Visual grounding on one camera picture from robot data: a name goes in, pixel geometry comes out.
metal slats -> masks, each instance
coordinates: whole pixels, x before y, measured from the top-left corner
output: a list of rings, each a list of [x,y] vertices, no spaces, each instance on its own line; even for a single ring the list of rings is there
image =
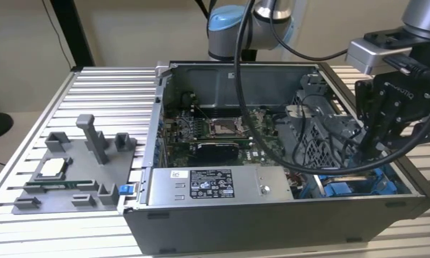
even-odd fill
[[[350,67],[334,67],[353,90],[357,80],[369,78]],[[154,92],[152,68],[85,68],[65,92],[40,135],[20,158],[0,187],[0,256],[6,257],[112,257],[141,256],[121,216],[110,212],[78,212],[14,216],[10,214],[20,187],[30,177],[45,152],[44,136],[65,131],[82,139],[74,126],[81,113],[92,113],[94,125],[106,137],[118,131],[138,139],[130,182],[141,177],[142,151]],[[418,146],[409,158],[430,181],[430,144]],[[430,210],[415,220],[395,222],[369,243],[260,250],[188,257],[418,257],[430,256]]]

robotic arm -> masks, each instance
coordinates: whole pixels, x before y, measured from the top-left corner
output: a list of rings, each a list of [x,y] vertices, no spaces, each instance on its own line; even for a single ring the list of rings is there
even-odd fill
[[[242,49],[273,49],[278,42],[269,28],[270,13],[273,24],[281,38],[292,35],[292,3],[289,0],[261,0],[254,5],[249,16]],[[244,6],[225,5],[212,11],[209,17],[209,57],[217,61],[232,61],[234,54],[236,37]]]
[[[366,134],[358,147],[359,161],[373,159],[386,148],[397,149],[417,135],[401,133],[411,122],[430,114],[430,81],[419,73],[430,70],[430,0],[411,0],[405,26],[365,34],[350,42],[346,62],[362,73],[377,75],[355,83],[357,116]],[[430,132],[421,143],[430,142]]]

metal case panel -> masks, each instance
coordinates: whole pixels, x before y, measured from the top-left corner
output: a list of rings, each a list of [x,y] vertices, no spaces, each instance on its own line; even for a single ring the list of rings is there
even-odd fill
[[[202,170],[229,170],[233,198],[205,198],[192,186],[192,173]],[[208,187],[220,191],[220,184],[208,177]],[[293,200],[282,167],[233,166],[153,169],[149,206],[186,207],[232,204],[277,203]]]
[[[182,207],[124,214],[144,254],[258,250],[369,241],[423,198]]]

power supply label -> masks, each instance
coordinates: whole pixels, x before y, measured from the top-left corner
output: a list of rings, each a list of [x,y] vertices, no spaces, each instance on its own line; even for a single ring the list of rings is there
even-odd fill
[[[234,198],[230,169],[190,170],[189,177],[193,199]]]

